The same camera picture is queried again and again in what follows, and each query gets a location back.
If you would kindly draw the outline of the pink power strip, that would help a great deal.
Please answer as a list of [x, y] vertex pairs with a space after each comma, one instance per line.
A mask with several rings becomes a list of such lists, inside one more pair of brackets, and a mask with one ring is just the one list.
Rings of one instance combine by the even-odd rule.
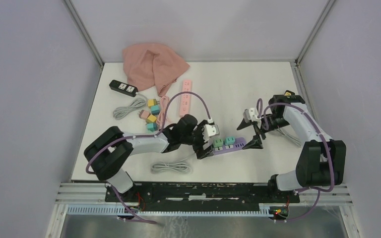
[[188, 92], [192, 91], [192, 81], [190, 79], [185, 79], [182, 83], [182, 92], [179, 106], [179, 117], [184, 117], [190, 112], [191, 104], [191, 94]]

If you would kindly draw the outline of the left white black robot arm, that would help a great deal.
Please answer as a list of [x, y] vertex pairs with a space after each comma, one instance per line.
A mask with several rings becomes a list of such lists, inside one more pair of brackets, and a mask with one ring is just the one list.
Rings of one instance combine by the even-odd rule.
[[189, 114], [152, 134], [133, 134], [111, 126], [84, 150], [88, 162], [85, 171], [96, 175], [99, 181], [109, 183], [123, 201], [129, 202], [136, 195], [132, 178], [122, 169], [129, 157], [144, 153], [169, 153], [181, 145], [189, 145], [196, 157], [203, 159], [213, 156], [213, 146], [207, 144], [218, 135], [219, 128], [213, 120], [198, 122]]

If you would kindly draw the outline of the green adapter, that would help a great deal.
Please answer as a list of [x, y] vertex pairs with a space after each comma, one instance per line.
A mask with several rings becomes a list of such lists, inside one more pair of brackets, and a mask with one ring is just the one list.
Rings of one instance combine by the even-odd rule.
[[222, 139], [214, 139], [212, 143], [214, 148], [222, 148], [223, 144], [224, 141]]

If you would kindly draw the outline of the yellow plug adapter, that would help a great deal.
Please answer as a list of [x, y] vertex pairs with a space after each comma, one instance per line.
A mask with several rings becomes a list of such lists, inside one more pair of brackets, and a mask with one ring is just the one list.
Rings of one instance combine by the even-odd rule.
[[151, 108], [151, 107], [157, 106], [157, 105], [158, 105], [158, 101], [156, 99], [149, 99], [147, 101], [148, 108]]

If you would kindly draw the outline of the black power strip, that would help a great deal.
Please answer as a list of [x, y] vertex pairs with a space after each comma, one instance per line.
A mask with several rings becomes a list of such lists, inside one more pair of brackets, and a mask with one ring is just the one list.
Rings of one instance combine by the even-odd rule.
[[289, 90], [286, 90], [285, 93], [284, 93], [284, 96], [286, 97], [292, 97], [292, 96], [295, 96], [296, 94], [292, 91], [289, 91]]
[[138, 93], [138, 89], [136, 87], [117, 80], [112, 80], [109, 84], [109, 87], [113, 91], [119, 92], [130, 97], [136, 97]]

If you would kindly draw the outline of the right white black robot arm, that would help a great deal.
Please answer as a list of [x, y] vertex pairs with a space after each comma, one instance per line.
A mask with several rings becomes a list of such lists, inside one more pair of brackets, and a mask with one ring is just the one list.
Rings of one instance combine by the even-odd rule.
[[268, 106], [259, 99], [256, 107], [246, 109], [238, 130], [252, 126], [255, 135], [244, 149], [262, 149], [266, 134], [291, 126], [302, 143], [301, 154], [294, 170], [273, 175], [267, 197], [280, 202], [287, 191], [316, 189], [331, 192], [343, 181], [346, 144], [325, 133], [308, 112], [300, 95], [273, 95]]

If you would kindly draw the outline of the purple power strip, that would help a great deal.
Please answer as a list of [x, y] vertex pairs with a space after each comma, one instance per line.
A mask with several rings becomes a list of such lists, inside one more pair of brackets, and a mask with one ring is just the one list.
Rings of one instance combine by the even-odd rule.
[[215, 148], [214, 156], [242, 150], [246, 143], [243, 137], [236, 137], [236, 142], [233, 145], [226, 146], [223, 144], [222, 148]]

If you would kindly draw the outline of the pink plug adapter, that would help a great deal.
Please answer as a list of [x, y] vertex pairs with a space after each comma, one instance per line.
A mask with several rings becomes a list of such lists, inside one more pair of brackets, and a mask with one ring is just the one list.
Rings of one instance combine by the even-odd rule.
[[146, 120], [150, 115], [151, 115], [151, 113], [149, 111], [146, 111], [146, 110], [141, 110], [138, 113], [139, 118], [143, 119], [143, 120]]

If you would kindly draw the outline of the teal plug adapter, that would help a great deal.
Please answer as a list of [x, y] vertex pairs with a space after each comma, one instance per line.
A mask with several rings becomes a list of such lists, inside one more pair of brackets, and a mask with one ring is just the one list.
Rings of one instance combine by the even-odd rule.
[[150, 132], [156, 132], [159, 129], [158, 124], [155, 122], [147, 123], [146, 128]]

